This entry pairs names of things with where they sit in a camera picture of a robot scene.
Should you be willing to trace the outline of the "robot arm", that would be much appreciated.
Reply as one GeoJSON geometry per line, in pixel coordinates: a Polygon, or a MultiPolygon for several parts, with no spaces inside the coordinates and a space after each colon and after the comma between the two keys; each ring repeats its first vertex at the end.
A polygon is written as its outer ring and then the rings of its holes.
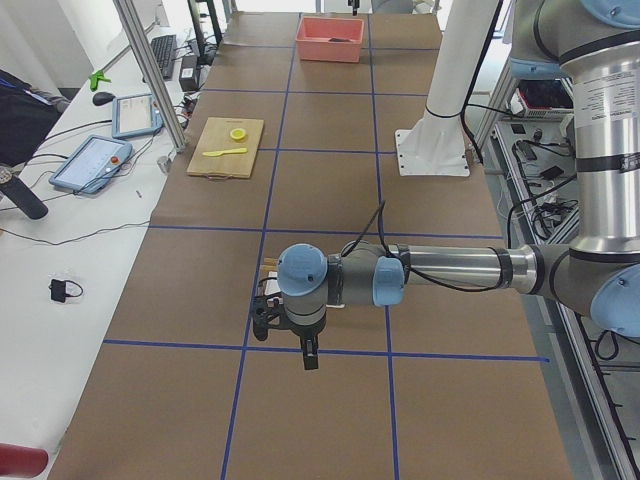
{"type": "Polygon", "coordinates": [[[579,225],[567,244],[459,248],[368,244],[334,255],[284,250],[279,292],[256,298],[253,332],[300,342],[318,365],[330,306],[392,306],[410,284],[465,293],[511,288],[554,300],[619,335],[639,333],[639,5],[635,1],[520,1],[512,57],[556,66],[572,83],[579,225]]]}

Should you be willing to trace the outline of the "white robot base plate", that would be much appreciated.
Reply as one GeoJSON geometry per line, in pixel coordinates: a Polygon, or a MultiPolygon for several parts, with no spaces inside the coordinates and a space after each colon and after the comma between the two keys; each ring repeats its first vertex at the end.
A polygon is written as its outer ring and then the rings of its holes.
{"type": "Polygon", "coordinates": [[[399,129],[394,139],[401,176],[470,175],[460,128],[440,132],[399,129]]]}

